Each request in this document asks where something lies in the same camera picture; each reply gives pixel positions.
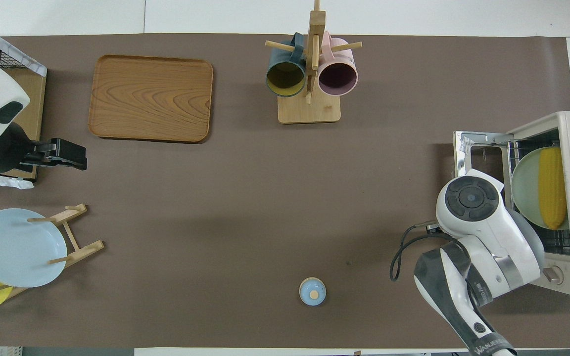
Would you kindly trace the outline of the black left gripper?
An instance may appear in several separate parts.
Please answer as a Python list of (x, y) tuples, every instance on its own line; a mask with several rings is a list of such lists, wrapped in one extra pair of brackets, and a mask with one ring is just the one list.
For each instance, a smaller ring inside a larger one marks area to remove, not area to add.
[[(25, 156), (32, 152), (47, 159), (27, 159)], [(17, 123), (11, 123), (0, 136), (0, 174), (13, 169), (32, 172), (32, 167), (72, 167), (85, 171), (87, 161), (72, 162), (60, 159), (86, 159), (86, 148), (64, 139), (50, 139), (35, 145), (25, 131)]]

